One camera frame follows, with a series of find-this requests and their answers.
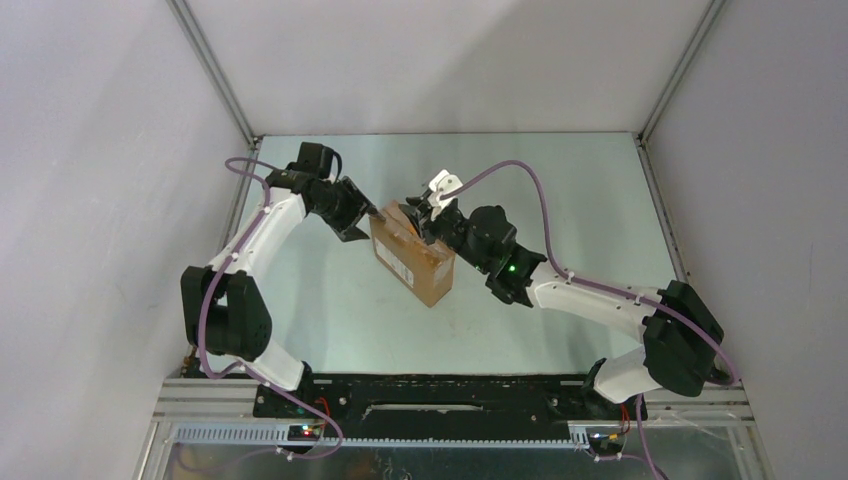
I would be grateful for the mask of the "brown cardboard express box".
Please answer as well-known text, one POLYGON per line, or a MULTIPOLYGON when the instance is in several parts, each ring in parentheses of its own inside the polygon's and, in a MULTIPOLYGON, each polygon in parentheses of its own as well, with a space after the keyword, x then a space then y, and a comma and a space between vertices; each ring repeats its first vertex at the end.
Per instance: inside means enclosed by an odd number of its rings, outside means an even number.
POLYGON ((453 287, 455 254, 443 243, 425 243, 415 232, 400 204, 392 200, 382 219, 369 218, 377 259, 425 306, 435 306, 453 287))

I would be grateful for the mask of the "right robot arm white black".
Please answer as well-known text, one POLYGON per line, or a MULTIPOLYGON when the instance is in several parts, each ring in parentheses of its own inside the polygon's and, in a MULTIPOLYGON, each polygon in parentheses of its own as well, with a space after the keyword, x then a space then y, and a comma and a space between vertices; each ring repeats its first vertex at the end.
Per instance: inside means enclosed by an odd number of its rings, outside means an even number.
POLYGON ((706 384, 728 381, 716 366, 723 330, 689 284, 609 286, 560 273, 546 256, 518 243, 516 227, 499 205, 464 215, 457 201, 437 210, 409 197, 399 209, 422 240, 442 242, 484 274, 501 302, 577 315, 638 342, 634 350, 593 365, 581 392, 591 416, 606 418, 621 403, 656 389, 697 397, 706 384))

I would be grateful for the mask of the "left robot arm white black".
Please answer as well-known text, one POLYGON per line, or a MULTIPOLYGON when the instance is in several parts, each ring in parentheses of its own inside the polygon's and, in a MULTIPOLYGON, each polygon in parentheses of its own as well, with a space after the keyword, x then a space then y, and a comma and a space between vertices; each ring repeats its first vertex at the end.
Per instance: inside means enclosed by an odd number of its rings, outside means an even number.
POLYGON ((302 379, 307 366, 273 339, 273 320, 261 281, 285 240, 309 215, 320 217, 343 242, 365 240, 358 224, 376 206, 348 177, 273 170, 263 197, 236 238, 203 267, 189 266, 180 279, 188 342, 228 357, 280 387, 278 404, 304 416, 316 403, 302 379))

